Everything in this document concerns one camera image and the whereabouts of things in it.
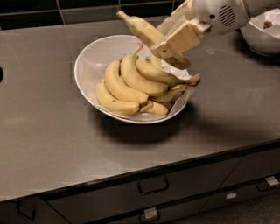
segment banana stem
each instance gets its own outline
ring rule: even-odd
[[[144,48],[143,43],[138,43],[137,48],[131,53],[133,56],[137,56],[137,54]]]
[[[190,87],[197,87],[200,81],[201,81],[200,73],[197,73],[190,80],[188,80],[186,84]]]

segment white bowl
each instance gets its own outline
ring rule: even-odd
[[[126,123],[160,123],[174,117],[186,106],[195,87],[189,87],[184,92],[167,116],[151,115],[148,113],[132,116],[115,115],[100,105],[95,96],[96,84],[100,79],[102,79],[106,66],[113,60],[120,59],[124,54],[134,51],[137,47],[137,43],[139,42],[140,40],[138,38],[129,35],[115,35],[96,40],[85,47],[78,56],[74,66],[74,77],[79,90],[88,102],[105,115],[114,117],[115,119]],[[144,47],[138,54],[139,58],[142,60],[149,55],[150,50],[147,47]],[[177,68],[169,66],[164,62],[163,66],[165,71],[173,73],[179,78],[191,78],[186,70],[178,70]]]
[[[264,21],[270,21],[273,25],[263,29]],[[241,28],[241,34],[251,51],[264,56],[280,54],[280,10],[269,10],[252,17]]]

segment bunch of bananas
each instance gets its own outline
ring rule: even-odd
[[[148,63],[137,54],[144,45],[116,59],[106,67],[103,79],[96,86],[96,98],[108,111],[121,116],[150,113],[166,116],[174,102],[187,90],[197,86],[200,75],[181,80],[162,70],[158,58]]]

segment cabinet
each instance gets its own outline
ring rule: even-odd
[[[280,142],[243,150],[244,157],[221,187],[232,186],[280,172]]]
[[[141,223],[166,223],[188,215],[197,214],[205,205],[210,195],[206,194],[197,199],[182,199],[178,202],[158,205],[139,211],[137,214],[120,220],[109,221],[109,224],[141,224]]]
[[[68,224],[40,197],[31,196],[24,199],[0,203],[1,224]]]
[[[201,212],[218,207],[230,206],[238,202],[264,196],[269,193],[280,193],[280,174],[226,187],[215,192]]]
[[[168,167],[166,173],[161,171],[160,175],[154,177],[141,177],[125,184],[67,197],[58,196],[57,199],[49,199],[48,203],[73,224],[154,207],[217,189],[240,161],[240,154],[237,155],[211,163],[196,162],[193,167]]]

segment banana tip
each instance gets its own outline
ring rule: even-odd
[[[119,10],[116,15],[119,17],[119,18],[125,18],[126,17],[126,14],[122,11],[122,10]]]

